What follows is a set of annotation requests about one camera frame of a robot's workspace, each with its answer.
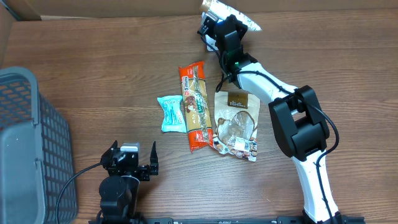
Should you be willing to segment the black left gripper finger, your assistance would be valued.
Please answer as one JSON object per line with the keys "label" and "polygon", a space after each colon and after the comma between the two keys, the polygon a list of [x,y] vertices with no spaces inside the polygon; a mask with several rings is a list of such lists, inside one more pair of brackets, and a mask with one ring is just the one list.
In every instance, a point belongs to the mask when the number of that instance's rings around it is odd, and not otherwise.
{"label": "black left gripper finger", "polygon": [[110,148],[108,150],[106,150],[103,155],[101,156],[100,161],[101,162],[109,162],[112,161],[115,150],[118,148],[118,141],[115,140],[112,145],[110,146]]}
{"label": "black left gripper finger", "polygon": [[158,175],[158,174],[159,174],[159,161],[156,151],[156,142],[154,141],[150,153],[150,175]]}

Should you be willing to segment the white cream tube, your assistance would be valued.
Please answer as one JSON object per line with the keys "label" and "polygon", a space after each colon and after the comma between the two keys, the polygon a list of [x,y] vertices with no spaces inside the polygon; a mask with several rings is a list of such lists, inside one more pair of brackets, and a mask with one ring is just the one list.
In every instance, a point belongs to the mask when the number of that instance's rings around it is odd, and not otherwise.
{"label": "white cream tube", "polygon": [[219,0],[203,0],[200,6],[200,12],[202,16],[204,16],[205,13],[215,16],[218,22],[225,21],[228,16],[234,15],[237,20],[247,25],[248,31],[257,32],[262,30],[260,25],[248,16]]}

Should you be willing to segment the teal snack packet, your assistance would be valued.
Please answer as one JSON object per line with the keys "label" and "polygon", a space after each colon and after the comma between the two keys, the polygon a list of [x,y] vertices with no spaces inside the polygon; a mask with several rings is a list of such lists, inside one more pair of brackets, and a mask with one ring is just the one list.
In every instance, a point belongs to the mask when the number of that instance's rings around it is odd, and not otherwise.
{"label": "teal snack packet", "polygon": [[186,133],[187,127],[181,110],[182,95],[158,97],[157,101],[164,111],[162,131]]}

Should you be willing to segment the orange spaghetti packet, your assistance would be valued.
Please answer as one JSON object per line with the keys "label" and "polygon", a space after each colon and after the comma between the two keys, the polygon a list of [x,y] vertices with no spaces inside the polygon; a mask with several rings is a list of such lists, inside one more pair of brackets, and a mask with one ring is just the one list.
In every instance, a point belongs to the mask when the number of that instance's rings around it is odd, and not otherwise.
{"label": "orange spaghetti packet", "polygon": [[213,128],[203,66],[204,61],[200,61],[178,68],[191,152],[213,145]]}

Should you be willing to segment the grey plastic basket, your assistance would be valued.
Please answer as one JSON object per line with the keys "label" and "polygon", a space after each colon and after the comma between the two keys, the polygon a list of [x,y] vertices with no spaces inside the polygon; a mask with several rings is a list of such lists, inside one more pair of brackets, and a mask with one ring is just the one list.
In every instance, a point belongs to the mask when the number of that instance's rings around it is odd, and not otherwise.
{"label": "grey plastic basket", "polygon": [[78,215],[65,118],[22,67],[1,70],[1,223],[71,223]]}

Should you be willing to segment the brown white nut pouch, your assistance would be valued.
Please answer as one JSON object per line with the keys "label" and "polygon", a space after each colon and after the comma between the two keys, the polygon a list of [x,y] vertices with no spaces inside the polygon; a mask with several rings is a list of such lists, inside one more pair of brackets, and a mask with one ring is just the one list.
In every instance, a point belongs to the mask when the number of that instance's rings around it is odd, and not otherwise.
{"label": "brown white nut pouch", "polygon": [[213,148],[255,162],[260,99],[250,93],[215,93]]}

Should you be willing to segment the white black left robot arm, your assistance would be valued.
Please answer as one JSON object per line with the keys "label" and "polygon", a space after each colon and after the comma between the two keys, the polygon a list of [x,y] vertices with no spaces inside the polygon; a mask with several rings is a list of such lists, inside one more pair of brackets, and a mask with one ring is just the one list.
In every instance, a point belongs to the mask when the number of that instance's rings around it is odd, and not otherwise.
{"label": "white black left robot arm", "polygon": [[150,164],[139,164],[139,143],[115,141],[101,156],[101,165],[109,177],[99,185],[100,207],[93,223],[147,223],[143,214],[136,212],[137,196],[141,182],[159,174],[156,143],[150,152]]}

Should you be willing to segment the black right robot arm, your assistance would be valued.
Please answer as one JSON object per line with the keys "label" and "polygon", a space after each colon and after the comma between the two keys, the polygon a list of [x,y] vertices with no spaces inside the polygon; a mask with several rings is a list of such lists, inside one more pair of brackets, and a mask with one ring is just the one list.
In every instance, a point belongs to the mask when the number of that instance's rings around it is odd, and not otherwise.
{"label": "black right robot arm", "polygon": [[304,195],[307,223],[341,223],[326,171],[326,140],[337,128],[322,111],[308,85],[287,85],[265,71],[244,52],[241,40],[248,27],[234,15],[219,21],[207,17],[206,34],[215,39],[223,80],[234,83],[268,104],[275,140],[296,166]]}

